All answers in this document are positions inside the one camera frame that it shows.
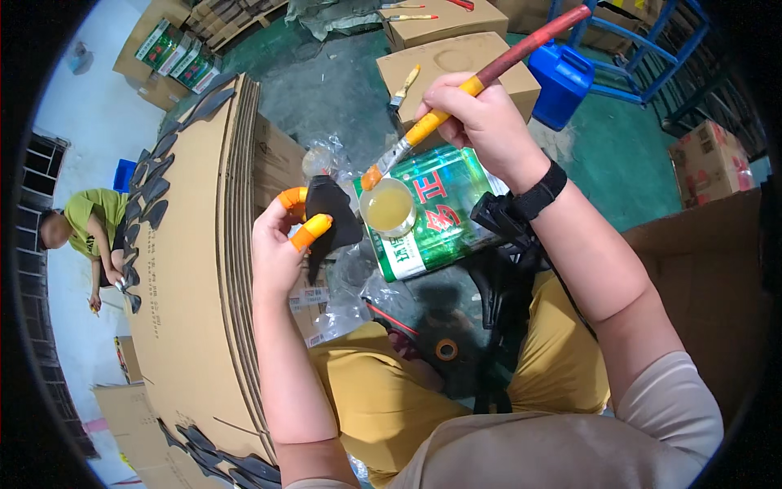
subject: yellow pants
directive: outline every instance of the yellow pants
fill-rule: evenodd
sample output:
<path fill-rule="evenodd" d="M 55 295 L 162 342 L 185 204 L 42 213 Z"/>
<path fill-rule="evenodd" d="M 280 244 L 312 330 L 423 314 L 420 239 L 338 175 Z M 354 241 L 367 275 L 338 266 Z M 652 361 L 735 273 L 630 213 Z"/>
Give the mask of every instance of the yellow pants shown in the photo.
<path fill-rule="evenodd" d="M 514 412 L 600 413 L 610 396 L 597 342 L 553 273 L 539 274 L 508 396 Z M 376 322 L 310 350 L 345 449 L 384 487 L 443 421 L 472 411 L 427 390 Z"/>

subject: tape roll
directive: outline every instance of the tape roll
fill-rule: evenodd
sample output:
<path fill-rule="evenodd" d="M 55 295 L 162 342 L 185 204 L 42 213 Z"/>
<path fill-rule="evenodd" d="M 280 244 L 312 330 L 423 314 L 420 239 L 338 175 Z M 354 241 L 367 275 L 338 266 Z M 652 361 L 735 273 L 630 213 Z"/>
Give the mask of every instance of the tape roll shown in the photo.
<path fill-rule="evenodd" d="M 437 358 L 442 361 L 451 361 L 456 358 L 458 353 L 459 348 L 456 346 L 456 343 L 448 338 L 443 338 L 440 340 L 437 344 L 437 347 L 435 348 L 435 354 L 437 355 Z"/>

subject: black strap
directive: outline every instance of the black strap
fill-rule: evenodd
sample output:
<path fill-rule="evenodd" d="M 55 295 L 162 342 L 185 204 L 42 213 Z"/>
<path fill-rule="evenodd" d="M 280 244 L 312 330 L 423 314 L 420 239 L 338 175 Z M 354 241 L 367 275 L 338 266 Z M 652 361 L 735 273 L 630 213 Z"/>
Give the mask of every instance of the black strap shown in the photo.
<path fill-rule="evenodd" d="M 537 182 L 530 190 L 520 196 L 513 197 L 511 204 L 513 210 L 528 222 L 536 218 L 547 205 L 554 202 L 568 182 L 565 170 L 562 170 L 556 161 L 550 160 L 550 162 L 551 166 L 540 182 Z"/>

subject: yellow liquid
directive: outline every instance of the yellow liquid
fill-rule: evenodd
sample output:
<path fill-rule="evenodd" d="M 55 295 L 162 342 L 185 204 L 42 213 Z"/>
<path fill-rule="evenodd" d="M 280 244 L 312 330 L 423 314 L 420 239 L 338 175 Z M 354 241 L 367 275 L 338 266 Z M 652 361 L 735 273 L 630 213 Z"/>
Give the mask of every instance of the yellow liquid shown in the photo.
<path fill-rule="evenodd" d="M 364 219 L 370 227 L 390 231 L 400 226 L 413 207 L 413 198 L 404 189 L 388 186 L 372 190 Z"/>

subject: red wire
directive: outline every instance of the red wire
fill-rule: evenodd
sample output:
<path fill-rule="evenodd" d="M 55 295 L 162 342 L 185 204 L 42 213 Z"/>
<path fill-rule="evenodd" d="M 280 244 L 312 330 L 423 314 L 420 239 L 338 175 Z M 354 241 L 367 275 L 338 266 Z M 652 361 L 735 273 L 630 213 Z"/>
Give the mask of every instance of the red wire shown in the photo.
<path fill-rule="evenodd" d="M 383 312 L 380 309 L 376 308 L 372 304 L 369 304 L 368 302 L 367 302 L 367 307 L 369 307 L 370 311 L 378 313 L 379 315 L 381 315 L 382 317 L 388 319 L 389 321 L 391 321 L 395 325 L 399 326 L 400 328 L 406 329 L 407 331 L 409 331 L 409 332 L 413 333 L 414 335 L 418 336 L 418 331 L 416 331 L 415 329 L 412 329 L 412 328 L 408 328 L 407 326 L 405 326 L 401 322 L 399 322 L 396 319 L 392 318 L 391 316 L 387 315 L 385 312 Z"/>

